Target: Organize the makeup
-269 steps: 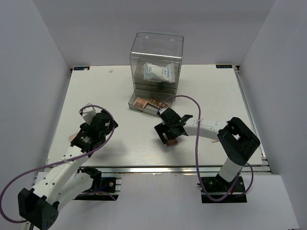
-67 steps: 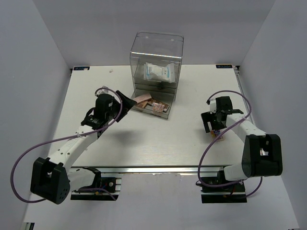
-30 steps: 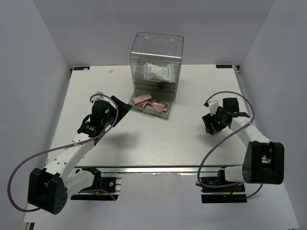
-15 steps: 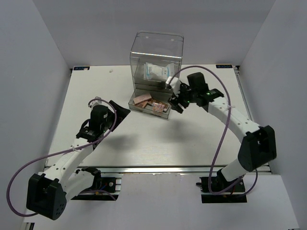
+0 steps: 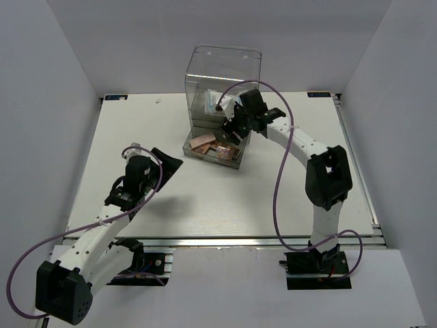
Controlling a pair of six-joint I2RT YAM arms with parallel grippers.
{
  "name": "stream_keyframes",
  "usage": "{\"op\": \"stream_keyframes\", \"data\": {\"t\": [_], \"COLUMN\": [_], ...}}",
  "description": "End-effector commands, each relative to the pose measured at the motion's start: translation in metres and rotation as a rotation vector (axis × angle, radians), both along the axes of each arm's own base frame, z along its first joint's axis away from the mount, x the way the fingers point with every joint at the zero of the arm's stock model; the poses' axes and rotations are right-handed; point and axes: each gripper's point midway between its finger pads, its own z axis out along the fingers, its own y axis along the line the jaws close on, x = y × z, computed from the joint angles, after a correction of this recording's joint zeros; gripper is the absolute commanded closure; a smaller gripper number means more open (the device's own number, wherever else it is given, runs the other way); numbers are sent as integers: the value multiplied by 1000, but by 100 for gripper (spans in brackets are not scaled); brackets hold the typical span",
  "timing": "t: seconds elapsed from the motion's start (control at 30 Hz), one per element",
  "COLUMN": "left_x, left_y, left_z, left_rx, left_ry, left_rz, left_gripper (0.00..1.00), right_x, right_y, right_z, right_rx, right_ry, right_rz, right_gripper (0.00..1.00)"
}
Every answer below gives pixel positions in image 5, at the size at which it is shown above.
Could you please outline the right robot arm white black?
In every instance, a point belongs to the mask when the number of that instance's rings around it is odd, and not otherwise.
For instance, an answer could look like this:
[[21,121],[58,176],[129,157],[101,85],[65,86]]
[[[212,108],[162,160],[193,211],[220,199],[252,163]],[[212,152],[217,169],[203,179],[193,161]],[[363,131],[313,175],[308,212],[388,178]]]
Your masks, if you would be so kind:
[[325,272],[339,253],[338,228],[343,203],[352,189],[346,150],[328,147],[292,123],[292,116],[269,109],[259,90],[239,96],[221,96],[214,109],[225,115],[220,130],[235,145],[251,132],[284,147],[305,168],[305,193],[313,205],[313,228],[306,253],[309,266]]

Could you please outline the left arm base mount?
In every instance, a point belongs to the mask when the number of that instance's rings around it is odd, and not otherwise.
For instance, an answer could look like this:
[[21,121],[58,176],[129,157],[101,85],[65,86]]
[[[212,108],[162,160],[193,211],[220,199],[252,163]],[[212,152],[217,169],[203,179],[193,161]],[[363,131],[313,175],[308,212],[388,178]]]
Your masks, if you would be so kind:
[[146,251],[144,244],[133,238],[123,238],[112,246],[126,248],[132,255],[130,266],[118,273],[109,286],[141,286],[164,287],[169,281],[169,254],[157,251]]

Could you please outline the cotton pad pack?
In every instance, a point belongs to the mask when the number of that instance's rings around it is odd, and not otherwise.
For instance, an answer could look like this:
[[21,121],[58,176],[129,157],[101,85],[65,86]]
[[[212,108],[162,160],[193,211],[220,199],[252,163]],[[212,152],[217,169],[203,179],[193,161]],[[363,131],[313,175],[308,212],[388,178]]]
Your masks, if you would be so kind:
[[216,110],[217,102],[222,93],[216,90],[207,89],[204,92],[204,111],[208,114],[218,114]]
[[242,105],[242,101],[244,98],[247,98],[249,95],[251,95],[253,90],[241,90],[234,94],[232,96],[232,99],[235,103],[238,103],[239,105]]

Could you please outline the nine-pan pink eyeshadow palette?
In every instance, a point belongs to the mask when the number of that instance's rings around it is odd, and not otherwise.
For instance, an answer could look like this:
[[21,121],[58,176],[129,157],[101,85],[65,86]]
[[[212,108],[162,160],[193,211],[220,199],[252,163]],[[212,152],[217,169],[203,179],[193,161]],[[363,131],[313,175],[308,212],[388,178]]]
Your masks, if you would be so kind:
[[227,161],[236,160],[240,155],[240,149],[231,146],[217,146],[216,157]]

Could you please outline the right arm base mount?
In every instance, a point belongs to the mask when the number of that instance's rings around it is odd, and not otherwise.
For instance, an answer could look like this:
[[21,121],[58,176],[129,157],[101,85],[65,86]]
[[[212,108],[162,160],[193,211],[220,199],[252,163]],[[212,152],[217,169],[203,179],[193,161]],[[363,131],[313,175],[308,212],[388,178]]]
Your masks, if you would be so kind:
[[309,252],[284,253],[279,265],[285,269],[288,290],[350,290],[348,261],[343,251],[318,266]]

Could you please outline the pink blush compact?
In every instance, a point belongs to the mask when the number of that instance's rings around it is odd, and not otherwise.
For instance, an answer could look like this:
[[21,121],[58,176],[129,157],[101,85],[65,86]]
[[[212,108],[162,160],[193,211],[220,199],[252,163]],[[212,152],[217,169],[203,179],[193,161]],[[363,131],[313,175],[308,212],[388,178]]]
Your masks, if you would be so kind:
[[206,144],[210,144],[215,140],[216,140],[215,135],[213,133],[208,133],[208,134],[201,135],[201,136],[198,136],[198,137],[191,139],[189,141],[189,144],[190,144],[192,149],[196,149],[196,148],[204,146]]

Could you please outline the four-pan brown eyeshadow palette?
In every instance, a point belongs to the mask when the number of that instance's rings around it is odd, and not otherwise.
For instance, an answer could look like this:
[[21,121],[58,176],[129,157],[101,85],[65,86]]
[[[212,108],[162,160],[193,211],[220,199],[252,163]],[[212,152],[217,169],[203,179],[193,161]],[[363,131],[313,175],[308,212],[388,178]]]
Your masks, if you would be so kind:
[[193,149],[193,152],[200,153],[200,154],[207,154],[208,150],[210,149],[210,146],[211,145],[209,143],[204,144],[202,146],[199,146],[198,148]]

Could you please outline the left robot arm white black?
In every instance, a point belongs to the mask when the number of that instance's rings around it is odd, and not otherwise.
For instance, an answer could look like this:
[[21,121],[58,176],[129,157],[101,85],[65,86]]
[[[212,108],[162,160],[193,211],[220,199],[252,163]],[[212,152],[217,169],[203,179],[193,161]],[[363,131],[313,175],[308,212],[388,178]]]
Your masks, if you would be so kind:
[[36,276],[36,307],[71,325],[86,316],[96,294],[117,276],[135,278],[150,264],[143,243],[116,236],[155,193],[182,166],[158,148],[147,151],[137,144],[122,152],[125,172],[111,187],[96,218],[63,255],[43,262]]

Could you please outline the clear acrylic drawer organizer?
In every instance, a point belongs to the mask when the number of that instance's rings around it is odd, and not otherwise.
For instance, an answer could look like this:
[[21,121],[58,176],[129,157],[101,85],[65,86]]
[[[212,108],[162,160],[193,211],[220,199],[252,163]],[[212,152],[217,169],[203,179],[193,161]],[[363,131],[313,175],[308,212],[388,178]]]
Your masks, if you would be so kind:
[[199,160],[239,169],[251,136],[226,140],[221,130],[234,119],[240,95],[257,88],[262,52],[241,46],[199,44],[185,73],[190,132],[183,152]]

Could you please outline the long brown eyeshadow palette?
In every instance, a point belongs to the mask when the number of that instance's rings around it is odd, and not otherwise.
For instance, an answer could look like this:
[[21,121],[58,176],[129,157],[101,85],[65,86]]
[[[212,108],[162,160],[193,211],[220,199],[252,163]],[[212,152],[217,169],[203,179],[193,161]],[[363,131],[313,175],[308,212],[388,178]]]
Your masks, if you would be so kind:
[[226,148],[226,144],[218,140],[215,140],[212,143],[210,143],[210,148],[212,150],[217,151],[218,147]]

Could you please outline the colourful pastel eyeshadow palette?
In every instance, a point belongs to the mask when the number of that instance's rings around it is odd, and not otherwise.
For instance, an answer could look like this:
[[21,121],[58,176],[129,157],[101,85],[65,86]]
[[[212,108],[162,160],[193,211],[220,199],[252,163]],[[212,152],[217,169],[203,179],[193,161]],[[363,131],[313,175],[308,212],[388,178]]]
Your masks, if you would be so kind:
[[239,136],[239,134],[237,134],[237,133],[234,131],[234,132],[232,132],[232,133],[229,135],[228,140],[230,140],[230,142],[232,142],[233,144],[235,144],[235,145],[238,146],[238,145],[241,144],[243,138],[241,138],[241,136]]

